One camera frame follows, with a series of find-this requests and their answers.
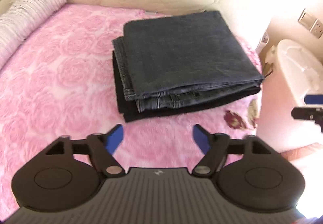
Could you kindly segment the dark grey denim jeans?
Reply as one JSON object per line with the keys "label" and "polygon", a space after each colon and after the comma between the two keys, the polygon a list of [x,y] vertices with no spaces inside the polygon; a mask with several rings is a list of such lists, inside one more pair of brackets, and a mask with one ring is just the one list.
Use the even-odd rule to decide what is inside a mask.
{"label": "dark grey denim jeans", "polygon": [[218,11],[127,22],[113,40],[127,101],[205,92],[214,99],[263,81]]}

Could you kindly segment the white plastic storage box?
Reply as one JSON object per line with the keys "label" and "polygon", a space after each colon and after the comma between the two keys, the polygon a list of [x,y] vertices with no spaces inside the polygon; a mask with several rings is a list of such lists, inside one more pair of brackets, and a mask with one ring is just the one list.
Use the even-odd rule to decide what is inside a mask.
{"label": "white plastic storage box", "polygon": [[257,136],[277,152],[322,141],[321,129],[309,120],[295,120],[307,94],[322,94],[322,63],[305,47],[284,39],[267,53]]}

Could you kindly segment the folded black garment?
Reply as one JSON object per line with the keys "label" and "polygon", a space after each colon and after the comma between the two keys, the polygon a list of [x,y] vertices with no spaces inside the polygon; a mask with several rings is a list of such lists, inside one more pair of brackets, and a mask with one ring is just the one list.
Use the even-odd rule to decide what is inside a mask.
{"label": "folded black garment", "polygon": [[123,118],[127,123],[153,117],[167,117],[213,109],[241,100],[247,96],[256,95],[261,91],[261,87],[257,85],[248,88],[239,87],[237,92],[232,91],[229,95],[221,94],[214,99],[210,96],[209,92],[205,92],[204,95],[206,96],[206,99],[204,102],[201,102],[202,96],[197,92],[154,97],[151,105],[153,109],[150,110],[146,108],[139,111],[136,100],[127,101],[125,99],[122,79],[115,54],[112,54],[112,61],[117,107],[119,113],[123,115]]}

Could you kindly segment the pink rose fleece blanket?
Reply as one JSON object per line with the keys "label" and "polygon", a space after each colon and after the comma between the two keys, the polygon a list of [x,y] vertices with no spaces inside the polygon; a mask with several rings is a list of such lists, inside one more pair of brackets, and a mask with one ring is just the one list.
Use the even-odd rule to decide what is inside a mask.
{"label": "pink rose fleece blanket", "polygon": [[192,130],[254,135],[261,94],[215,109],[125,123],[118,112],[112,40],[138,9],[68,4],[37,28],[1,70],[1,219],[18,209],[14,174],[56,138],[83,139],[122,124],[114,157],[127,169],[193,168],[202,153]]}

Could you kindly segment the white striped quilt roll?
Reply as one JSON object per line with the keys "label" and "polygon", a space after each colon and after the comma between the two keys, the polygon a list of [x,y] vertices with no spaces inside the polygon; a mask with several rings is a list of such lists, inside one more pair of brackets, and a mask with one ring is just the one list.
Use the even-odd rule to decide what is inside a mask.
{"label": "white striped quilt roll", "polygon": [[15,0],[1,15],[1,67],[23,41],[67,0]]}

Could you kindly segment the wall sockets by bed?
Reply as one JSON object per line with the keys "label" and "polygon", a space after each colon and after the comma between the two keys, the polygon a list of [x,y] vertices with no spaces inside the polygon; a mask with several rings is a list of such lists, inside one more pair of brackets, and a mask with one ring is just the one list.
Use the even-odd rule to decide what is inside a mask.
{"label": "wall sockets by bed", "polygon": [[305,27],[305,29],[317,39],[322,36],[322,22],[317,17],[309,13],[306,9],[303,9],[300,17],[298,18],[298,23]]}

